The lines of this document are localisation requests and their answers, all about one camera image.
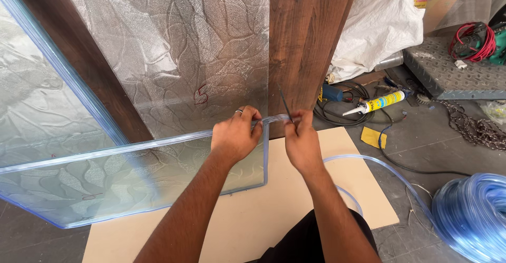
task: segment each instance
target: white nozzle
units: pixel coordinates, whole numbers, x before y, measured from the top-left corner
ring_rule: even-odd
[[[346,116],[347,114],[351,114],[351,113],[355,113],[355,112],[361,112],[361,113],[364,113],[364,112],[365,112],[365,108],[364,108],[364,107],[362,107],[362,106],[360,106],[360,107],[355,108],[355,109],[353,109],[353,110],[351,110],[351,111],[347,111],[347,112],[343,113],[343,116]]]

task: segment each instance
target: beige board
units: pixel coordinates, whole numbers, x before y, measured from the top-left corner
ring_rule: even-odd
[[[322,156],[358,154],[344,128],[319,131]],[[362,159],[325,164],[334,182],[351,193],[374,229],[399,222]],[[353,202],[343,196],[348,206]],[[308,189],[291,165],[284,138],[269,141],[267,185],[218,198],[200,262],[243,263],[258,259],[313,208]],[[93,224],[83,263],[132,262],[168,208]]]

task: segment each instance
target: gear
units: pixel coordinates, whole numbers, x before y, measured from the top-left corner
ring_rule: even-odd
[[[426,95],[421,93],[416,94],[416,100],[422,105],[428,105],[431,103],[431,100]]]

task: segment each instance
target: cardboard box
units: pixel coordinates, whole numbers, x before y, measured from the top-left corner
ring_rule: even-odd
[[[457,0],[414,0],[414,6],[424,8],[424,32],[433,31]]]

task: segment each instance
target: textured glass panel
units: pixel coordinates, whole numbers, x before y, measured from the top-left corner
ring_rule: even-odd
[[[0,166],[112,146],[0,3]]]
[[[231,169],[222,194],[264,184],[263,143]],[[204,137],[0,174],[0,195],[63,228],[156,210],[177,199],[210,146]]]
[[[269,0],[72,0],[156,138],[267,114]]]

